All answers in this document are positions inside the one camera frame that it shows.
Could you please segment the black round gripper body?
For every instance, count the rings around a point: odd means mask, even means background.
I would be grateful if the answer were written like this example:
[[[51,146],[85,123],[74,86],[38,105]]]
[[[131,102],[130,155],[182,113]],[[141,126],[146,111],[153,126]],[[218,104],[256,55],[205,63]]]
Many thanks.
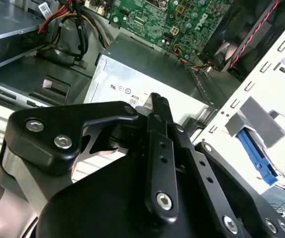
[[[145,146],[56,194],[39,238],[221,238],[222,214],[204,155],[177,125],[149,129]]]

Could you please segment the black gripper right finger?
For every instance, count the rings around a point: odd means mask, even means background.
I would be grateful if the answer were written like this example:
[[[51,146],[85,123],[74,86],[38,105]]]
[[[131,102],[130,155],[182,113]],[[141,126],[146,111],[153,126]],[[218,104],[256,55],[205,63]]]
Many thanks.
[[[173,122],[169,103],[161,98],[161,217],[179,214],[175,163],[186,170],[187,209],[203,199],[204,216],[194,215],[204,233],[217,238],[285,238],[285,220],[207,143],[193,145],[184,128]]]

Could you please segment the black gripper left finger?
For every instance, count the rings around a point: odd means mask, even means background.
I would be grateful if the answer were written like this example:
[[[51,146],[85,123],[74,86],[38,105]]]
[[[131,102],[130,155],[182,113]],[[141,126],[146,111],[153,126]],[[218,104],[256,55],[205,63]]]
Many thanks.
[[[41,213],[65,188],[142,149],[149,129],[161,132],[161,98],[151,94],[139,111],[117,101],[14,112],[2,167]]]

